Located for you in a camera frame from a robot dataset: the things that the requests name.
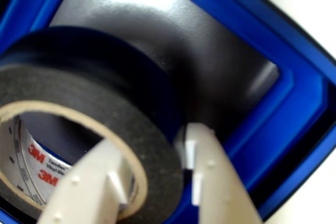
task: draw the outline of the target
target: blue tray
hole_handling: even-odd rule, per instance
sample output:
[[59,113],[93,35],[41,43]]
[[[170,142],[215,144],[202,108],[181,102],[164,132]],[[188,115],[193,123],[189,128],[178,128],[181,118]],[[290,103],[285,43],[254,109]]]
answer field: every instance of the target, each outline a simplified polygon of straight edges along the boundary
[[[280,77],[239,128],[224,143],[244,185],[253,194],[309,130],[332,114],[331,128],[263,200],[256,203],[267,218],[298,188],[335,147],[332,104],[336,85],[334,60],[302,30],[264,0],[191,0],[274,62]],[[0,19],[0,53],[22,35],[45,27],[61,0],[12,0]],[[191,186],[166,223],[197,223]]]

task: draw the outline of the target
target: tape roll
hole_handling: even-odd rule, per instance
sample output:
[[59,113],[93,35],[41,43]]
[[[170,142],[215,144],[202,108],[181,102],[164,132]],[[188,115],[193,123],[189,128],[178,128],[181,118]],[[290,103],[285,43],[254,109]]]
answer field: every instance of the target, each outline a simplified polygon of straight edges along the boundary
[[[112,139],[130,162],[140,195],[120,212],[120,222],[162,223],[169,217],[183,190],[172,141],[184,121],[169,80],[153,62],[116,38],[63,27],[23,38],[0,65],[1,122],[47,112]],[[3,178],[0,195],[38,218],[40,209]]]

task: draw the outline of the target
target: white plastic part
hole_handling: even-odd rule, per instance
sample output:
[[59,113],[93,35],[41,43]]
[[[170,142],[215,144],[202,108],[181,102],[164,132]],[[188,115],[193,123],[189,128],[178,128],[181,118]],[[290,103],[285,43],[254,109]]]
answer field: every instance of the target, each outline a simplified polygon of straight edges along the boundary
[[260,224],[262,220],[214,131],[201,123],[186,129],[187,167],[199,224]]
[[113,224],[131,183],[128,162],[102,140],[59,181],[38,224]]

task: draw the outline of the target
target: black tape roll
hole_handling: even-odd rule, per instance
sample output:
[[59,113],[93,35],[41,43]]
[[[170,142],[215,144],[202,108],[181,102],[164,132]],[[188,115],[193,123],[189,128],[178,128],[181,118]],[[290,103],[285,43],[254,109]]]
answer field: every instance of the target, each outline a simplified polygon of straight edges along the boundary
[[[143,207],[121,223],[161,223],[183,190],[181,162],[172,147],[183,125],[167,76],[126,43],[81,28],[48,28],[9,48],[0,61],[0,108],[44,101],[105,125],[133,150],[148,180]],[[15,194],[2,197],[26,214],[39,211]]]

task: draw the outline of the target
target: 3m logo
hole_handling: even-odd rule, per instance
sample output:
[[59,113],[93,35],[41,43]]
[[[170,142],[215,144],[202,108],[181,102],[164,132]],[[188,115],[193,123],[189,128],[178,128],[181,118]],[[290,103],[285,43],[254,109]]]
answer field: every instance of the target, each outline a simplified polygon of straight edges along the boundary
[[50,173],[47,173],[45,170],[40,170],[40,173],[38,174],[38,177],[45,182],[51,184],[52,186],[56,186],[58,182],[57,177],[53,177]]
[[34,159],[36,159],[41,164],[43,164],[44,159],[46,158],[46,155],[44,155],[43,153],[40,153],[39,149],[37,149],[34,144],[31,144],[29,146],[28,151],[31,154],[31,156],[34,157]]

